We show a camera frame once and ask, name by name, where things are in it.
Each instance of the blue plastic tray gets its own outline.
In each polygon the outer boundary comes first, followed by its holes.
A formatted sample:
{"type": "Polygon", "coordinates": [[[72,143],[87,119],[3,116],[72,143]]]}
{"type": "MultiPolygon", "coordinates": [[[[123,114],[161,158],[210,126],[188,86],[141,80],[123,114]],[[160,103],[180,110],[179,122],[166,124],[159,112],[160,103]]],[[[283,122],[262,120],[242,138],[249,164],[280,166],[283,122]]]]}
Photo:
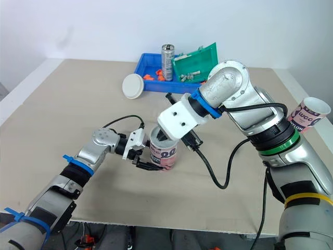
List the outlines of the blue plastic tray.
{"type": "MultiPolygon", "coordinates": [[[[134,73],[139,74],[142,77],[144,77],[146,74],[149,74],[157,79],[155,72],[161,68],[161,54],[143,53],[134,73]]],[[[144,80],[144,83],[144,91],[171,92],[178,94],[193,93],[198,87],[201,86],[200,83],[178,82],[175,72],[173,72],[173,81],[144,80]]]]}

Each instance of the blue strap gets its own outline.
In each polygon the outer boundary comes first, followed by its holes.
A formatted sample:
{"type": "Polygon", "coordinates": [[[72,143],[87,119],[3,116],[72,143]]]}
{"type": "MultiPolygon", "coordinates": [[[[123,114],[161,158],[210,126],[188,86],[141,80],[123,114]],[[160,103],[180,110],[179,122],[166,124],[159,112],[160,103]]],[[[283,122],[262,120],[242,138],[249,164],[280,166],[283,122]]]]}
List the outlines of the blue strap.
{"type": "Polygon", "coordinates": [[[86,170],[91,176],[93,176],[94,174],[94,171],[88,167],[86,164],[78,161],[78,160],[75,160],[73,157],[71,156],[68,156],[68,155],[63,155],[63,158],[65,158],[69,163],[73,163],[81,168],[83,168],[84,170],[86,170]]]}
{"type": "Polygon", "coordinates": [[[212,115],[214,119],[221,117],[221,111],[218,108],[212,108],[209,106],[209,104],[201,97],[199,89],[193,92],[191,98],[197,100],[200,105],[212,115]]]}
{"type": "Polygon", "coordinates": [[[39,220],[37,218],[34,218],[34,217],[29,217],[29,216],[24,216],[24,213],[23,212],[16,212],[15,210],[9,208],[9,207],[6,207],[5,208],[5,211],[9,212],[10,214],[14,215],[14,220],[17,221],[17,222],[20,222],[20,221],[25,221],[25,220],[28,220],[28,221],[31,221],[31,222],[34,222],[38,225],[40,225],[41,227],[43,227],[46,231],[46,238],[44,240],[44,243],[43,245],[45,244],[45,242],[48,240],[48,238],[50,237],[50,227],[48,224],[46,224],[45,222],[43,222],[42,220],[39,220]]]}
{"type": "Polygon", "coordinates": [[[13,221],[10,224],[5,225],[3,228],[0,229],[0,233],[6,231],[8,228],[11,228],[12,226],[14,226],[17,222],[13,221]]]}

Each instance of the white plastic mount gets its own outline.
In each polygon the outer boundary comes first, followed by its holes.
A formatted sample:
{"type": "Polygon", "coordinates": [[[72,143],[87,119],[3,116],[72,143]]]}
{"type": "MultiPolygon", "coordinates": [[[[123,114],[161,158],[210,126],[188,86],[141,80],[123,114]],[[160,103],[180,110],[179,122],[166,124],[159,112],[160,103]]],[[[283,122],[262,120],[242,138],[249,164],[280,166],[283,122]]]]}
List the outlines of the white plastic mount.
{"type": "Polygon", "coordinates": [[[147,135],[145,134],[142,128],[133,131],[130,134],[129,140],[127,141],[127,144],[125,146],[123,159],[124,160],[127,159],[127,155],[129,154],[129,151],[131,149],[140,150],[145,147],[146,143],[147,143],[147,135]]]}
{"type": "Polygon", "coordinates": [[[186,93],[179,102],[163,111],[157,118],[159,127],[173,141],[181,139],[196,125],[208,121],[207,116],[199,116],[188,102],[190,94],[186,93]]]}

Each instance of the green ring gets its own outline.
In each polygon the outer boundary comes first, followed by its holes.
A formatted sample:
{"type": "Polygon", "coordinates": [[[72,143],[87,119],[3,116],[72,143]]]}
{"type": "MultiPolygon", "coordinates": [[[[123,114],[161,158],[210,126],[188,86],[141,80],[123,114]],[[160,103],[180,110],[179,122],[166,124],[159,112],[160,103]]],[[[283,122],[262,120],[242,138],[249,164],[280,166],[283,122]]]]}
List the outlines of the green ring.
{"type": "Polygon", "coordinates": [[[286,149],[290,148],[300,137],[300,134],[297,130],[295,130],[295,133],[292,135],[292,137],[287,140],[284,144],[281,144],[280,146],[277,146],[272,149],[259,151],[261,155],[275,155],[282,151],[285,151],[286,149]]]}

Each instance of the pink paper cup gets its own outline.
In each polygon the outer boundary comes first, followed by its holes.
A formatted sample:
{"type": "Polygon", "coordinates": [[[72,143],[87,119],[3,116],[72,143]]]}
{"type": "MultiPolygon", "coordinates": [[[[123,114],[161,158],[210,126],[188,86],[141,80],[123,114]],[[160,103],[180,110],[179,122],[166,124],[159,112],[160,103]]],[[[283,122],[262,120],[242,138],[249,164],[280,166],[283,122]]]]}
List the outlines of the pink paper cup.
{"type": "Polygon", "coordinates": [[[330,112],[330,106],[323,100],[315,97],[306,97],[287,119],[296,130],[304,133],[330,112]]]}

